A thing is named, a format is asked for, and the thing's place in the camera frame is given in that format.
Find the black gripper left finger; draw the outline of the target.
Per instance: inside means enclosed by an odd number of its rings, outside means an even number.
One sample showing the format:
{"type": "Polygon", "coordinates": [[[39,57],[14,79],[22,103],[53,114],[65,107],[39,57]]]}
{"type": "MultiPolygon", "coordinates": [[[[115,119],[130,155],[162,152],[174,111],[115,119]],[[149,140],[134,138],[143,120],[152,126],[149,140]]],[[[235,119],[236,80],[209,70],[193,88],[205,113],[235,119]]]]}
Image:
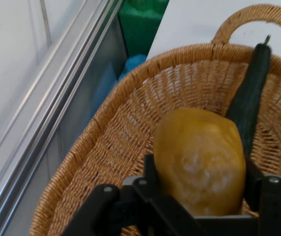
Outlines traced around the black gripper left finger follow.
{"type": "Polygon", "coordinates": [[[203,227],[158,186],[154,156],[144,157],[141,177],[121,189],[100,184],[88,195],[63,236],[118,236],[136,226],[142,236],[203,236],[203,227]]]}

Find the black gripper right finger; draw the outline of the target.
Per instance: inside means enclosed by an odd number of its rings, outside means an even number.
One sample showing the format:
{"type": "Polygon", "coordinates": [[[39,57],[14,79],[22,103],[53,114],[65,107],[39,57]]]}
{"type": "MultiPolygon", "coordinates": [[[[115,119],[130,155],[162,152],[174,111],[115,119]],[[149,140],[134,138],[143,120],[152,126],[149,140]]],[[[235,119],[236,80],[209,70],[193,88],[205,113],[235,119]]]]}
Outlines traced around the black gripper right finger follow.
{"type": "Polygon", "coordinates": [[[258,213],[256,235],[281,236],[281,176],[265,175],[247,159],[244,199],[258,213]]]}

